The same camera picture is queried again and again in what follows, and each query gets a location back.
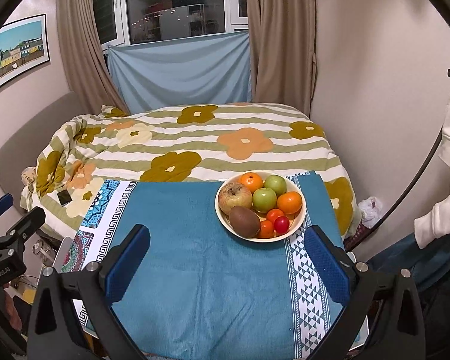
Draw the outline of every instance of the picture frame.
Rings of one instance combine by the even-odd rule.
[[[12,21],[0,29],[0,87],[49,61],[46,14]]]

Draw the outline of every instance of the white plastic bag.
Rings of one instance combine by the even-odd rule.
[[[383,216],[382,202],[375,196],[372,196],[366,200],[361,201],[358,204],[360,211],[362,212],[362,224],[367,228],[372,228]]]

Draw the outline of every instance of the white wall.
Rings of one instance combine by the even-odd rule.
[[[428,0],[317,0],[319,75],[311,117],[321,124],[358,201],[387,210],[427,156],[450,92],[450,29]],[[413,231],[448,192],[432,160],[418,185],[355,252],[366,260]]]
[[[47,15],[50,62],[24,73],[0,88],[0,147],[34,115],[69,92],[56,29],[56,0],[23,0],[7,22],[43,13]],[[10,208],[0,217],[0,235],[19,219],[18,211]],[[29,247],[24,255],[25,264],[29,268],[27,272],[36,275],[40,264],[32,255],[32,241],[27,246]]]

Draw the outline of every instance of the orange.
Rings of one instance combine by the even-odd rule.
[[[273,210],[270,210],[267,213],[267,220],[269,220],[272,224],[275,223],[275,220],[280,217],[284,216],[285,213],[282,210],[279,210],[278,208],[274,208]]]
[[[260,222],[260,231],[257,234],[257,238],[273,238],[275,237],[274,224],[270,221]]]
[[[277,207],[286,215],[295,214],[302,208],[302,197],[298,192],[286,192],[277,199]]]
[[[262,178],[256,173],[252,172],[241,175],[240,178],[238,179],[238,182],[247,187],[251,193],[263,187]]]

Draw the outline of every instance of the kiwi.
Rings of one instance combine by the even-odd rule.
[[[260,231],[260,219],[252,210],[235,206],[228,216],[233,230],[244,238],[253,238]]]

